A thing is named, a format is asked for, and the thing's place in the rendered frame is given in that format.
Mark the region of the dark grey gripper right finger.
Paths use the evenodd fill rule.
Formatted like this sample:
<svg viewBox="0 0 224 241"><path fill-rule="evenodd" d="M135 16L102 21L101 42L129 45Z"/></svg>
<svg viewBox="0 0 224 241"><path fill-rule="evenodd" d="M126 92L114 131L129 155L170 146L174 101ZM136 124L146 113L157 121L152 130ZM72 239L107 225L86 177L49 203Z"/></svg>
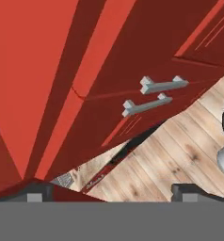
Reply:
<svg viewBox="0 0 224 241"><path fill-rule="evenodd" d="M224 202L224 198L207 193L195 184L173 184L171 186L171 192L171 200L177 202Z"/></svg>

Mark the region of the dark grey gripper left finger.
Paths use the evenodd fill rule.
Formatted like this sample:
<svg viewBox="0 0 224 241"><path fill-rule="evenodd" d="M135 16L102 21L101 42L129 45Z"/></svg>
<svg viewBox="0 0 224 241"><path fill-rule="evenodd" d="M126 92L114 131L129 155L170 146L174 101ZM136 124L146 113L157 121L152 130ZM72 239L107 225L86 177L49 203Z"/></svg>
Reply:
<svg viewBox="0 0 224 241"><path fill-rule="evenodd" d="M10 202L46 202L53 201L53 186L50 184L33 183L14 194L1 197L0 201Z"/></svg>

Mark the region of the red cabinet door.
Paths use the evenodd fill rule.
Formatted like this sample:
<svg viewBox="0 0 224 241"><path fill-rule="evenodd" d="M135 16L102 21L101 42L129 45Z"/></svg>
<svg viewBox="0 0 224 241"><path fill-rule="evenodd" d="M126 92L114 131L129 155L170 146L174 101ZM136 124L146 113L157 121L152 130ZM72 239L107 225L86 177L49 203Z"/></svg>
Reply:
<svg viewBox="0 0 224 241"><path fill-rule="evenodd" d="M209 31L224 0L108 0L72 88L81 97L139 90L148 75L194 82L224 74L224 43Z"/></svg>
<svg viewBox="0 0 224 241"><path fill-rule="evenodd" d="M81 101L71 94L64 104L36 176L50 181L88 160L147 131L190 106L210 88L212 81L191 83L185 88L167 90L169 104L123 117L123 104L152 102L157 95L138 91L110 97L92 97Z"/></svg>

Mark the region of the red cabinet drawer front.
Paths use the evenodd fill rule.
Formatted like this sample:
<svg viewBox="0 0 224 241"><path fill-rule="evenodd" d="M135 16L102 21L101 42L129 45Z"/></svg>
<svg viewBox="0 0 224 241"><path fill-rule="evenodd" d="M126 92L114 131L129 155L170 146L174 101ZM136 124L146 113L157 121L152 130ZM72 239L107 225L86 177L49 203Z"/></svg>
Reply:
<svg viewBox="0 0 224 241"><path fill-rule="evenodd" d="M175 56L224 67L224 0L216 0Z"/></svg>

